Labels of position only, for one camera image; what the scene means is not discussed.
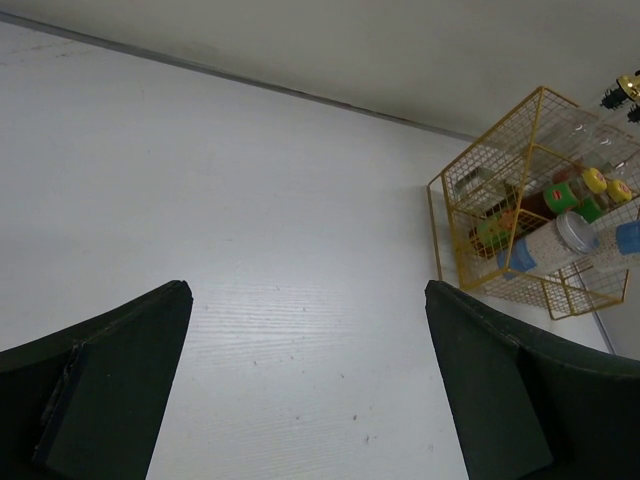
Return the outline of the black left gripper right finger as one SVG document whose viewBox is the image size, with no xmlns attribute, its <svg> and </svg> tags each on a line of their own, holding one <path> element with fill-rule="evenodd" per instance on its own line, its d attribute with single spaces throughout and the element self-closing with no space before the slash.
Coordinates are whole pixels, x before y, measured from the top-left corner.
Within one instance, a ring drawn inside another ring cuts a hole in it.
<svg viewBox="0 0 640 480">
<path fill-rule="evenodd" d="M 443 281 L 430 281 L 425 298 L 469 478 L 638 478 L 638 361 L 561 338 Z"/>
</svg>

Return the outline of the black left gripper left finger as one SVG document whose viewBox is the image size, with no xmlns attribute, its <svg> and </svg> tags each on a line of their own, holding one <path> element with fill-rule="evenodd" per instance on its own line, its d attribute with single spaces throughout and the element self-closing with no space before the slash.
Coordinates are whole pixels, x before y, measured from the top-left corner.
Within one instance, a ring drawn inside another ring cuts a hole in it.
<svg viewBox="0 0 640 480">
<path fill-rule="evenodd" d="M 145 478 L 192 306 L 174 280 L 3 351 L 2 478 Z"/>
</svg>

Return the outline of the yellow-cap sauce bottle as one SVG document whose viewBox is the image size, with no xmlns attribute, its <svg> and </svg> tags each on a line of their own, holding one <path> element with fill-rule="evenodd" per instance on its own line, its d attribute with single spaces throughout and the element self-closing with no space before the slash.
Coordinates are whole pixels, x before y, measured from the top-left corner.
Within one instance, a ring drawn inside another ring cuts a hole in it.
<svg viewBox="0 0 640 480">
<path fill-rule="evenodd" d="M 588 223 L 593 223 L 632 199 L 632 191 L 622 180 L 611 180 L 605 191 L 587 197 L 574 209 Z"/>
<path fill-rule="evenodd" d="M 512 238 L 526 236 L 606 188 L 604 175 L 596 168 L 587 168 L 574 178 L 521 200 L 513 194 L 489 210 L 486 218 L 469 231 L 471 245 L 479 256 L 491 258 L 507 248 Z"/>
</svg>

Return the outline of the silver-lid spice jar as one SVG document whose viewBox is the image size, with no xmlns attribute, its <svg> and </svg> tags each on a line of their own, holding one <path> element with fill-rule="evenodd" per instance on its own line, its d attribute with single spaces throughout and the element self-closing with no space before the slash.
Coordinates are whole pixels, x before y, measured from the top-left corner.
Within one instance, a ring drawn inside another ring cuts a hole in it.
<svg viewBox="0 0 640 480">
<path fill-rule="evenodd" d="M 594 227 L 573 211 L 561 214 L 534 232 L 517 240 L 510 256 L 504 250 L 496 255 L 503 277 L 517 273 L 548 276 L 589 255 L 599 246 Z"/>
<path fill-rule="evenodd" d="M 590 261 L 599 272 L 617 272 L 639 266 L 639 221 L 608 227 L 598 233 L 598 247 Z"/>
</svg>

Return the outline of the clear bottle black cap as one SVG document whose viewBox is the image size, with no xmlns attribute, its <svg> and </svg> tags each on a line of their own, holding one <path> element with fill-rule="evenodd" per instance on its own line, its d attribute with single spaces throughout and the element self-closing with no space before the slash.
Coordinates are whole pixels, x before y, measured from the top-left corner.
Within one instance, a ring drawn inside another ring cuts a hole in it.
<svg viewBox="0 0 640 480">
<path fill-rule="evenodd" d="M 587 168 L 598 169 L 607 180 L 627 181 L 631 176 L 636 162 L 602 160 L 597 155 L 587 159 L 562 160 L 551 155 L 543 156 L 536 152 L 529 164 L 527 179 L 524 184 L 523 196 L 532 195 L 551 185 L 564 182 L 581 174 Z"/>
</svg>

